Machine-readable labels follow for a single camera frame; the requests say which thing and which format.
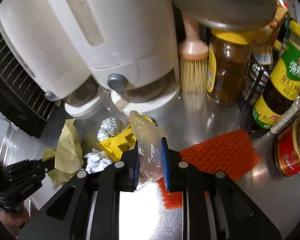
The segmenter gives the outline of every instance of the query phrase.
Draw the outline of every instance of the orange mesh mat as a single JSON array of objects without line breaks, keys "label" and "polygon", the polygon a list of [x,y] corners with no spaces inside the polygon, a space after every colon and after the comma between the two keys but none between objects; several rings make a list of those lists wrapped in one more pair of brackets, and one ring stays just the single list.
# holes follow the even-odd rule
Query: orange mesh mat
[{"label": "orange mesh mat", "polygon": [[[240,179],[253,169],[259,157],[248,134],[237,130],[216,136],[210,140],[180,151],[183,161],[196,166],[200,171],[215,173],[224,171],[232,180]],[[166,191],[163,178],[158,180],[164,206],[167,209],[182,207],[182,193]]]}]

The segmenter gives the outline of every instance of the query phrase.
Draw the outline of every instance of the gray pot lid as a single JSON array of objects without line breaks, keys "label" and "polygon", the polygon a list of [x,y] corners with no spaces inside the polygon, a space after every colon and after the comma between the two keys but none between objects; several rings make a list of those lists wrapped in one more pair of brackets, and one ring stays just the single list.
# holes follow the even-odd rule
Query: gray pot lid
[{"label": "gray pot lid", "polygon": [[274,19],[276,0],[172,0],[201,24],[228,31],[252,31]]}]

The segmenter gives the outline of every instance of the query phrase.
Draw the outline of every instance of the clear plastic bag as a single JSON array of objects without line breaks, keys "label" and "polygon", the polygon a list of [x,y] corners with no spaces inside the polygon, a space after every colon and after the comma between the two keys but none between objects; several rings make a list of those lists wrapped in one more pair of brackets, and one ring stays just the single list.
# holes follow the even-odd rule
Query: clear plastic bag
[{"label": "clear plastic bag", "polygon": [[150,180],[162,178],[161,138],[166,136],[164,128],[157,127],[137,111],[130,112],[131,130],[138,140],[140,172]]}]

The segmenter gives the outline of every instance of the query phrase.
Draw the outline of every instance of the yellow paper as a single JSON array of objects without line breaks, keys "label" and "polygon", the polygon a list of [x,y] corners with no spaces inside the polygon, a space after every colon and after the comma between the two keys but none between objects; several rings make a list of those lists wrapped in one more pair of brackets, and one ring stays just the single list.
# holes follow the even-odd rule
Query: yellow paper
[{"label": "yellow paper", "polygon": [[[142,117],[152,122],[149,117],[145,115],[142,115]],[[98,143],[98,146],[115,162],[121,159],[123,152],[128,151],[131,146],[135,145],[136,140],[136,137],[132,133],[131,126],[128,125],[121,133],[103,140]]]},{"label": "yellow paper", "polygon": [[53,188],[67,182],[83,165],[81,140],[74,127],[75,119],[66,120],[62,129],[57,149],[46,148],[42,160],[55,157],[55,169],[48,172]]},{"label": "yellow paper", "polygon": [[55,168],[66,173],[74,173],[83,165],[81,140],[74,120],[66,120],[56,149]]}]

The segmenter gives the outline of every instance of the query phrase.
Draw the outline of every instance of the sauce jar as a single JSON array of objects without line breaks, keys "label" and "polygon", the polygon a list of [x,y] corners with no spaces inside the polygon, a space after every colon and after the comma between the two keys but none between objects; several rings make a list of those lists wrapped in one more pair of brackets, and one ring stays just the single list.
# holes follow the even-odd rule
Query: sauce jar
[{"label": "sauce jar", "polygon": [[300,24],[290,22],[291,35],[269,81],[247,115],[252,138],[260,138],[291,107],[300,91]]},{"label": "sauce jar", "polygon": [[209,45],[207,96],[222,106],[234,104],[247,72],[252,33],[212,29]]},{"label": "sauce jar", "polygon": [[292,125],[279,134],[274,147],[274,162],[285,177],[300,172],[300,114]]}]

